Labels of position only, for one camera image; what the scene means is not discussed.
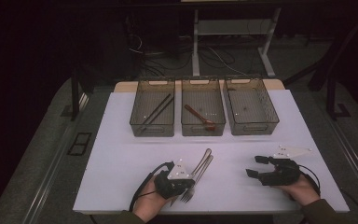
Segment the white table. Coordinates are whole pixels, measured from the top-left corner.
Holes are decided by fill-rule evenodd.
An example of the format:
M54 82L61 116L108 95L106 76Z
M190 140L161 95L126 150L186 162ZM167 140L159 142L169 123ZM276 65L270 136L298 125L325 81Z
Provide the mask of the white table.
M279 85L272 90L274 88L266 85L280 118L272 135L233 136L227 123L223 136L183 137L180 125L181 94L177 87L174 137L134 137L130 116L136 84L122 84L129 91L119 89L111 93L77 194L75 211L89 215L127 210L133 193L158 165L182 159L190 173L209 147L214 159L197 185L193 199L189 203L177 200L172 207L165 206L161 214L298 212L298 205L289 201L280 190L264 187L258 180L246 175L247 168L271 172L273 166L256 163L255 156L271 156L279 145L312 148L312 153L294 160L317 174L323 198L336 211L349 211L290 91L276 90L282 89Z

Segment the dark background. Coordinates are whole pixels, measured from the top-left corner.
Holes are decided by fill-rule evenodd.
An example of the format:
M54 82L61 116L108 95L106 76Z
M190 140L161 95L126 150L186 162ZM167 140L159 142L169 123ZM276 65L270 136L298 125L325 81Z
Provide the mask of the dark background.
M175 54L175 37L192 32L188 29L192 14L185 11L135 14L142 23L133 31L123 22L126 14L69 13L58 10L56 4L47 0L0 1L0 195L52 97L74 70L80 71L84 90L92 92L99 82L112 84L136 77L136 59L127 51L127 32L144 34L150 45L164 36L166 41L160 42L160 47L170 54ZM284 7L276 35L310 35L310 40L334 37L348 25L352 9L348 5ZM213 18L216 13L207 15ZM336 71L341 77L356 74L356 82L343 83L358 100L358 35L338 64ZM112 76L113 72L120 77Z

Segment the fork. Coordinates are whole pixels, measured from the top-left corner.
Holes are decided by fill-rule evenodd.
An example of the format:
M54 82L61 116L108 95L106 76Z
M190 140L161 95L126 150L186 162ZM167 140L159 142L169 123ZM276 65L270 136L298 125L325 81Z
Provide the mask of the fork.
M200 174L197 176L196 183L193 185L193 187L191 187L190 189L186 190L185 194L182 196L180 201L182 201L184 203L187 203L188 201L191 200L191 198L193 198L193 195L196 192L195 187L196 187L197 183L199 183L202 175L205 173L206 168L208 168L208 166L209 166L209 164L211 163L212 160L213 160L213 155L209 155L208 158L206 159L204 165L202 166Z

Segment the hand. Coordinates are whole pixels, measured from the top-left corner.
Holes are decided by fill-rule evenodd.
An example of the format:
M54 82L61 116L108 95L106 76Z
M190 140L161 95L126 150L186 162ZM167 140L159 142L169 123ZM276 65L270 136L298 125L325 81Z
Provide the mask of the hand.
M292 196L301 206L308 205L321 199L318 193L313 189L312 184L308 179L301 175L296 183L288 186L275 186L274 188L281 189L285 193Z
M138 198L136 201L134 208L133 208L133 214L135 214L137 217L139 217L141 220L143 220L145 223L150 221L153 217L155 217L159 210L168 202L170 202L173 198L170 198L168 200L164 199L159 195L158 193L154 192L156 190L156 186L154 184L154 179L156 177L153 176L149 182L145 185L145 187L142 189L141 194L149 193L145 196L142 196Z

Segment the plastic bin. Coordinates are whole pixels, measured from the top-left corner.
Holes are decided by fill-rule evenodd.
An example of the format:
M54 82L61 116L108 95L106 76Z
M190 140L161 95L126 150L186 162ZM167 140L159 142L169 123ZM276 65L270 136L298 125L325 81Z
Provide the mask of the plastic bin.
M221 136L226 118L219 79L183 77L181 111L183 136ZM212 123L205 123L194 111Z
M140 77L130 125L137 137L172 137L174 77Z
M225 76L224 96L233 135L273 133L279 118L262 79Z

